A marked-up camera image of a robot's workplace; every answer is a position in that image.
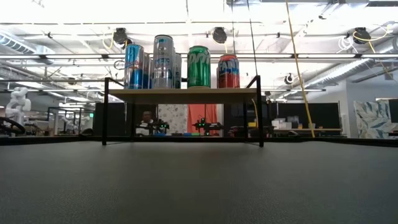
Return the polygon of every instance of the patterned artwork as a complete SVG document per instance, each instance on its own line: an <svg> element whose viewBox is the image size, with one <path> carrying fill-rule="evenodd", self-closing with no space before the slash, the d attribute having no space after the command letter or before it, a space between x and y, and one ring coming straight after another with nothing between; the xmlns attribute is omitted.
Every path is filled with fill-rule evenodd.
<svg viewBox="0 0 398 224"><path fill-rule="evenodd" d="M186 133L188 105L159 105L158 117L168 122L168 133Z"/></svg>
<svg viewBox="0 0 398 224"><path fill-rule="evenodd" d="M388 100L354 101L359 138L388 139L397 124L391 122Z"/></svg>

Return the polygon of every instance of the green soda can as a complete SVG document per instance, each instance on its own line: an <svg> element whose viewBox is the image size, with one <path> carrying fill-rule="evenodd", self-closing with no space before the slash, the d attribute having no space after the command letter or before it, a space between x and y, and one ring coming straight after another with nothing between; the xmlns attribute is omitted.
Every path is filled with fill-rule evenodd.
<svg viewBox="0 0 398 224"><path fill-rule="evenodd" d="M210 88L210 53L204 46L193 46L188 53L188 88Z"/></svg>

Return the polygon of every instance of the dark gray table surface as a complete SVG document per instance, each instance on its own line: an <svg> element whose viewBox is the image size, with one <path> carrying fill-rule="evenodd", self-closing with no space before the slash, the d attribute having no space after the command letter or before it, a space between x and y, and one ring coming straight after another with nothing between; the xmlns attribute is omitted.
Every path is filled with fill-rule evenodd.
<svg viewBox="0 0 398 224"><path fill-rule="evenodd" d="M398 223L398 149L327 142L0 147L0 223Z"/></svg>

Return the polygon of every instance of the red soda can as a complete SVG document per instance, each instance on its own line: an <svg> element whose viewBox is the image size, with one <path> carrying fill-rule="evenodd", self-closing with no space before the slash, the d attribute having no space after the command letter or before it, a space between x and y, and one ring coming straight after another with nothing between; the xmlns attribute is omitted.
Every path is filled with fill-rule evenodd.
<svg viewBox="0 0 398 224"><path fill-rule="evenodd" d="M239 61L236 55L220 57L217 75L218 88L240 88Z"/></svg>

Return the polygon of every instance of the orange curtain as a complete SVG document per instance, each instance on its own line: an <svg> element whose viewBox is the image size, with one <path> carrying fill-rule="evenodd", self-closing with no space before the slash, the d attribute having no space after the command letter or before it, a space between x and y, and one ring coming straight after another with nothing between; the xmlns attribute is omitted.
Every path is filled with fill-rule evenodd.
<svg viewBox="0 0 398 224"><path fill-rule="evenodd" d="M206 116L205 105L188 105L187 131L189 133L197 133L198 130L192 125L204 117L206 117L207 123L217 123L217 105L206 105ZM200 134L204 134L203 128L200 129ZM210 134L218 134L218 131L210 131Z"/></svg>

